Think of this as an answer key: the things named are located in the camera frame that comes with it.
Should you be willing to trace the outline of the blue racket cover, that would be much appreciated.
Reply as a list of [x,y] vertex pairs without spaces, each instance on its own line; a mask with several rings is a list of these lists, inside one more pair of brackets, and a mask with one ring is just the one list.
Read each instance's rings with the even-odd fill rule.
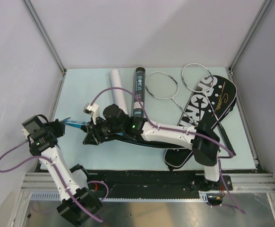
[[[75,121],[71,119],[65,119],[63,122],[68,126],[84,131],[87,135],[88,122]],[[152,125],[147,119],[142,118],[142,140],[139,140],[137,142],[121,140],[117,141],[159,149],[192,149],[194,135],[188,133],[188,131],[191,129],[191,127],[170,125],[160,126],[157,123],[155,125]]]

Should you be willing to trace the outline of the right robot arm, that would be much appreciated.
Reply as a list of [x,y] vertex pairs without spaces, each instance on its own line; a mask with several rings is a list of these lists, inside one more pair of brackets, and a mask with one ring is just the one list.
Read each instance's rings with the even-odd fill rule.
[[207,188],[214,190],[221,185],[218,151],[219,138],[212,130],[201,127],[181,127],[159,124],[142,117],[130,117],[112,104],[99,115],[97,104],[86,104],[84,113],[91,115],[86,124],[85,145],[99,145],[117,140],[133,145],[159,149],[188,149],[204,168]]

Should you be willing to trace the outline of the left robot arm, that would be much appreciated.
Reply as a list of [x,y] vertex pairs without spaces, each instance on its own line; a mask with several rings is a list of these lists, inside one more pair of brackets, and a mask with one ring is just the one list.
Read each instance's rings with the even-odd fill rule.
[[50,173],[60,195],[61,205],[57,207],[60,216],[78,227],[89,218],[102,223],[97,212],[103,207],[95,193],[88,189],[91,177],[86,173],[73,176],[63,158],[57,138],[64,135],[65,127],[57,131],[52,124],[58,121],[43,123],[35,115],[22,123],[23,133],[29,142],[29,151],[38,158]]

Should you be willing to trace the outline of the black shuttlecock tube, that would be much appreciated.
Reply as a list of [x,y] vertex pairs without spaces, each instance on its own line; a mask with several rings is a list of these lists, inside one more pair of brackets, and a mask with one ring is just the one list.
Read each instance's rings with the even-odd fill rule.
[[[142,104],[145,101],[145,78],[146,69],[143,67],[136,68],[133,76],[132,93],[139,99]],[[132,99],[131,113],[135,117],[144,117],[144,111],[135,98]]]

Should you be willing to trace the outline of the white shuttlecock tube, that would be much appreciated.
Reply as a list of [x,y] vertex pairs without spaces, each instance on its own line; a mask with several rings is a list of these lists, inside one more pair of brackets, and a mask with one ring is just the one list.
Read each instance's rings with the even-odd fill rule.
[[[110,71],[110,78],[111,78],[112,87],[122,87],[120,72],[118,69],[112,69]],[[113,94],[114,94],[115,104],[120,109],[122,109],[125,114],[128,114],[128,108],[127,108],[127,104],[125,101],[125,96],[124,96],[123,90],[114,89]]]

